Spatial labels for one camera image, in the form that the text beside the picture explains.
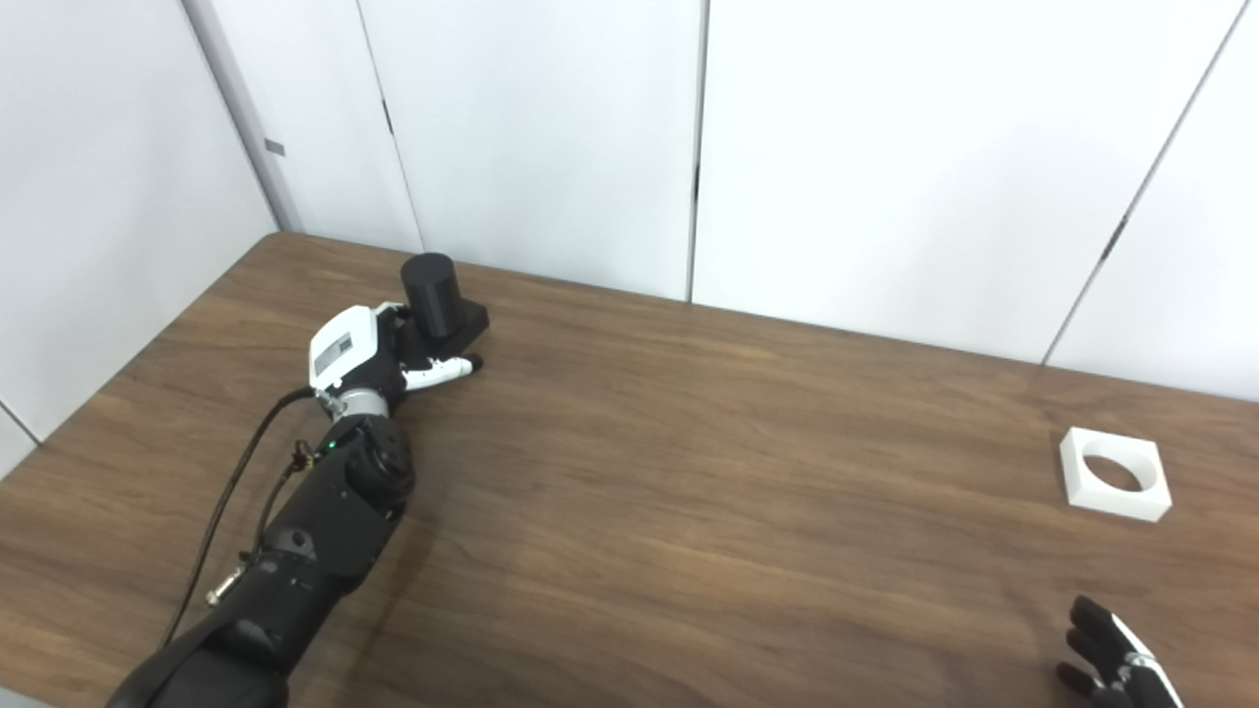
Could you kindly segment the white and black right hand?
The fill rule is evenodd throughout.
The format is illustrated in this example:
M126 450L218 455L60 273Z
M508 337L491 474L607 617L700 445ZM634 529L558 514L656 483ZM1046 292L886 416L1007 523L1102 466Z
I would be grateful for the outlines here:
M1066 645L1090 668L1055 666L1058 682L1090 707L1182 707L1160 659L1117 614L1084 595L1073 600Z

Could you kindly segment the white and black left hand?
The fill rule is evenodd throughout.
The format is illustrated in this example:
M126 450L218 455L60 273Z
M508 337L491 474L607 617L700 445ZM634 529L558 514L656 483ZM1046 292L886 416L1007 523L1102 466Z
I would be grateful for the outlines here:
M351 391L371 391L392 401L410 391L462 380L483 368L475 354L405 355L403 333L412 320L410 307L383 302L347 307L324 323L310 341L310 389L326 403L346 403Z

